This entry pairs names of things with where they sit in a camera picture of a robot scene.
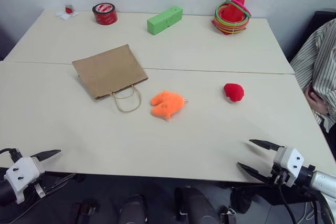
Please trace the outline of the person's bare hand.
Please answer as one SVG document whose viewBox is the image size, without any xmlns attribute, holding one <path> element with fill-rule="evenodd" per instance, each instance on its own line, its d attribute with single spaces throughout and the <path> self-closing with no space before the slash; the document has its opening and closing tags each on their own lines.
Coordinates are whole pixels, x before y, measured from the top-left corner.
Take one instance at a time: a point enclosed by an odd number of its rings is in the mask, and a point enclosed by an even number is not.
<svg viewBox="0 0 336 224">
<path fill-rule="evenodd" d="M 328 111 L 328 104 L 319 97 L 313 87 L 311 85 L 307 86 L 304 91 L 304 96 L 309 104 L 309 106 L 317 113 L 327 115 L 329 114 Z"/>
</svg>

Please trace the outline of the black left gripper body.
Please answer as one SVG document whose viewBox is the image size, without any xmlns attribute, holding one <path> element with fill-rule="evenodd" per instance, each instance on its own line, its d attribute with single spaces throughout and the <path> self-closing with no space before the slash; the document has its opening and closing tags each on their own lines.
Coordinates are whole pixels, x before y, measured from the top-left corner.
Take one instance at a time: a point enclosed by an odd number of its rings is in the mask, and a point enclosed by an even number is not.
<svg viewBox="0 0 336 224">
<path fill-rule="evenodd" d="M 32 185 L 37 196 L 44 198 L 47 196 L 45 169 L 37 157 L 32 157 L 32 160 L 38 170 L 38 176 L 33 180 Z"/>
</svg>

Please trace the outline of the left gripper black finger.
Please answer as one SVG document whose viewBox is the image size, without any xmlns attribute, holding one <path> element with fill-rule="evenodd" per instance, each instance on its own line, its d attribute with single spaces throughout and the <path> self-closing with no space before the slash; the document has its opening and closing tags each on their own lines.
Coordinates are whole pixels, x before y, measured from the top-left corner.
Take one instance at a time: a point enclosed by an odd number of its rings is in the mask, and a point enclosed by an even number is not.
<svg viewBox="0 0 336 224">
<path fill-rule="evenodd" d="M 52 156 L 60 153 L 61 150 L 50 150 L 50 151 L 43 151 L 37 154 L 32 155 L 31 157 L 37 158 L 39 161 L 44 161 L 48 158 L 51 158 Z"/>
<path fill-rule="evenodd" d="M 46 175 L 47 196 L 62 189 L 71 179 L 76 176 L 76 173 L 56 174 L 51 173 Z"/>
</svg>

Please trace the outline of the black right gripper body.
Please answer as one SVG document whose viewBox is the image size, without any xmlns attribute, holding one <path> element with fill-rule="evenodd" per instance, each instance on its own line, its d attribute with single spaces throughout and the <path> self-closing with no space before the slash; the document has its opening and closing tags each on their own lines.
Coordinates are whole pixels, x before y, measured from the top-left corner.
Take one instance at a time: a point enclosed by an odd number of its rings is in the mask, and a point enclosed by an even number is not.
<svg viewBox="0 0 336 224">
<path fill-rule="evenodd" d="M 271 170 L 272 181 L 274 184 L 282 185 L 288 175 L 286 159 L 287 148 L 271 148 L 271 150 L 276 152 Z"/>
</svg>

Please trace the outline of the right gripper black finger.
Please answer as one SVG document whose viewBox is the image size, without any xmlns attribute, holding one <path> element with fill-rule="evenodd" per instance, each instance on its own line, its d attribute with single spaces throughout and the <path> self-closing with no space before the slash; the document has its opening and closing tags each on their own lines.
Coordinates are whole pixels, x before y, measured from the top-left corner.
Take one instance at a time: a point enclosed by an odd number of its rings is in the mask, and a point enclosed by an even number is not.
<svg viewBox="0 0 336 224">
<path fill-rule="evenodd" d="M 269 183 L 269 177 L 265 177 L 264 175 L 260 174 L 258 170 L 247 166 L 245 164 L 242 164 L 240 162 L 237 163 L 245 172 L 247 172 L 249 175 L 251 175 L 252 177 L 256 178 L 257 180 L 268 184 Z"/>
<path fill-rule="evenodd" d="M 256 139 L 251 139 L 249 140 L 250 142 L 264 148 L 264 149 L 267 149 L 267 150 L 273 150 L 273 151 L 278 151 L 279 148 L 283 147 L 281 145 L 278 145 L 278 144 L 275 144 L 275 143 L 272 143 L 272 142 L 269 142 L 269 141 L 264 141 L 264 140 L 256 140 Z"/>
</svg>

